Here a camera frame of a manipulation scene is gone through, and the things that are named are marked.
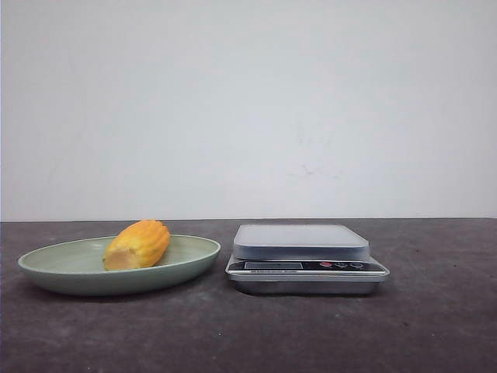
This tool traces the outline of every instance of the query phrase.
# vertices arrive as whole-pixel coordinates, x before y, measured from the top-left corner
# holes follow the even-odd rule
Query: countertop
[[[247,295],[224,272],[242,223],[344,224],[391,271],[368,296]],[[453,372],[497,369],[497,219],[164,221],[217,240],[196,279],[79,298],[33,286],[33,249],[115,235],[129,221],[2,223],[3,372]]]

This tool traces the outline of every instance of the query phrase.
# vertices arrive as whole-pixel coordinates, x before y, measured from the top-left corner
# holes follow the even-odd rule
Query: ceramic plate
[[[103,269],[102,258],[114,237],[64,242],[19,258],[24,274],[41,288],[70,295],[120,295],[150,291],[187,281],[216,260],[219,243],[191,235],[171,235],[162,258],[149,268]]]

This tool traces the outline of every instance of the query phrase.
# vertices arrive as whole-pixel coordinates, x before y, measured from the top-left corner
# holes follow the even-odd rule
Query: kitchen scale
[[[369,294],[390,271],[343,225],[241,225],[226,273],[246,293]]]

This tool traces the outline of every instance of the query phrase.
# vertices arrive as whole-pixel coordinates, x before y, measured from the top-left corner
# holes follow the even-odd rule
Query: yellow fruit
[[[157,220],[141,220],[124,229],[103,255],[106,270],[152,267],[169,245],[168,228]]]

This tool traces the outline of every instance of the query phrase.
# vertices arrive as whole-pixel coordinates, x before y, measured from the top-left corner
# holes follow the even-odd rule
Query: white wall
[[[497,216],[497,2],[2,4],[2,219]]]

